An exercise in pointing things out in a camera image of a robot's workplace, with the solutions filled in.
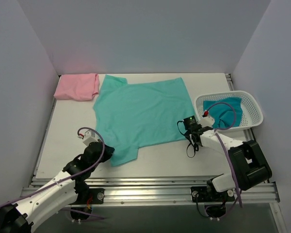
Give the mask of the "dark teal t shirt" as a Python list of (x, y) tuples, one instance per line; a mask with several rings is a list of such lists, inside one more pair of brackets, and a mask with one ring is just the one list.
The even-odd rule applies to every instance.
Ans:
[(242, 119), (241, 98), (229, 97), (222, 100), (203, 101), (203, 109), (215, 119), (213, 128), (238, 127)]

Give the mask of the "mint green t shirt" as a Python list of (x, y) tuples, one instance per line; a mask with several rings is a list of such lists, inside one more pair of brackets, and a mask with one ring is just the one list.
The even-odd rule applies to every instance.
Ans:
[(96, 131), (115, 149), (112, 166), (136, 160), (140, 148), (183, 140), (177, 122), (194, 115), (182, 78), (129, 84), (106, 75), (93, 109)]

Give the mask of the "white perforated plastic basket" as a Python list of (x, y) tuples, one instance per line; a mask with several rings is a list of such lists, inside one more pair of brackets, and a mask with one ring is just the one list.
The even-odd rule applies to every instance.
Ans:
[(214, 129), (239, 131), (263, 122), (257, 101), (244, 91), (201, 95), (196, 98), (194, 107), (199, 123)]

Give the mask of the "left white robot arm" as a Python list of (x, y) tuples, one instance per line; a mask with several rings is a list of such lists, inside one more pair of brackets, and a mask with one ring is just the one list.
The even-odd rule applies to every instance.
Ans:
[(46, 185), (1, 205), (0, 233), (32, 233), (67, 205), (86, 202), (90, 198), (86, 179), (100, 163), (111, 159), (114, 151), (102, 142), (91, 142)]

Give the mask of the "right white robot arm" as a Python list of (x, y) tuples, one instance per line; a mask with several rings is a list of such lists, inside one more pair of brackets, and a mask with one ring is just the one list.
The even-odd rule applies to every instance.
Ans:
[(178, 123), (183, 123), (185, 132), (181, 134), (195, 152), (200, 147), (210, 148), (223, 154), (228, 162), (229, 173), (208, 181), (205, 190), (210, 200), (219, 199), (223, 192), (231, 189), (246, 191), (272, 177), (272, 170), (257, 141), (230, 138), (210, 126), (202, 126), (194, 116)]

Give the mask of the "folded pink t shirt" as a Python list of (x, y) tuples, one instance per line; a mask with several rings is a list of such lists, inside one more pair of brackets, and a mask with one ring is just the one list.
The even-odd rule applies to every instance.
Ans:
[(59, 79), (54, 98), (56, 100), (90, 101), (98, 93), (98, 74), (65, 74)]

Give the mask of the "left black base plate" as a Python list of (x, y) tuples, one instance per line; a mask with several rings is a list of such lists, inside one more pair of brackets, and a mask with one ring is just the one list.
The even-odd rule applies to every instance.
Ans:
[(77, 200), (73, 205), (102, 204), (104, 202), (105, 189), (87, 188), (78, 193)]

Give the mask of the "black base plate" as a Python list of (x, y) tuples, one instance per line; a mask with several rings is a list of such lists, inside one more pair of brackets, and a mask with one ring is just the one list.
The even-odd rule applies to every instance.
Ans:
[(73, 205), (102, 204), (104, 202), (105, 189), (87, 188), (78, 193), (77, 200)]
[(206, 186), (192, 186), (190, 190), (193, 202), (232, 202), (235, 200), (233, 193), (229, 196), (227, 191), (211, 191)]

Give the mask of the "aluminium rail frame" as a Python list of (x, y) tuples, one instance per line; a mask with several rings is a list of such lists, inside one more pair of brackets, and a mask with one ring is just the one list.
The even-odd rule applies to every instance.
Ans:
[[(193, 104), (200, 95), (233, 89), (231, 79), (224, 73), (111, 75), (126, 78), (129, 84), (181, 77)], [(35, 176), (31, 185), (23, 188), (21, 196), (43, 186), (64, 165), (83, 152), (85, 145), (77, 137), (77, 130), (83, 126), (95, 128), (95, 100), (55, 101)], [(208, 148), (201, 148), (194, 158), (188, 158), (186, 142), (141, 148), (137, 160), (123, 166), (111, 167), (110, 161), (100, 164), (87, 183), (91, 188), (105, 189), (102, 206), (191, 205), (190, 188), (206, 184), (209, 178), (229, 172), (229, 167), (223, 155)], [(244, 204), (279, 202), (276, 184), (264, 182), (243, 191), (242, 201)]]

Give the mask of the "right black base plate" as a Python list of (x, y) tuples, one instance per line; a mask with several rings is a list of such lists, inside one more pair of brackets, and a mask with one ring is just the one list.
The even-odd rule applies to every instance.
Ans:
[(235, 200), (233, 193), (229, 196), (227, 191), (211, 191), (206, 186), (192, 186), (190, 190), (193, 202), (232, 202)]

